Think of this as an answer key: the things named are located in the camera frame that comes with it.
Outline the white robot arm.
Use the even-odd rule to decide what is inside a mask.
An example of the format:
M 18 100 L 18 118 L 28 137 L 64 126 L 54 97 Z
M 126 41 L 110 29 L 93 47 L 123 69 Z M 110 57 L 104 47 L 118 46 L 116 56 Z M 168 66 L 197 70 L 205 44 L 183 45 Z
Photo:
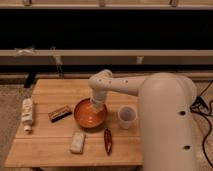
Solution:
M 109 91 L 138 98 L 143 171 L 198 171 L 190 125 L 197 88 L 190 78 L 173 73 L 115 78 L 102 70 L 88 84 L 96 108 L 103 106 Z

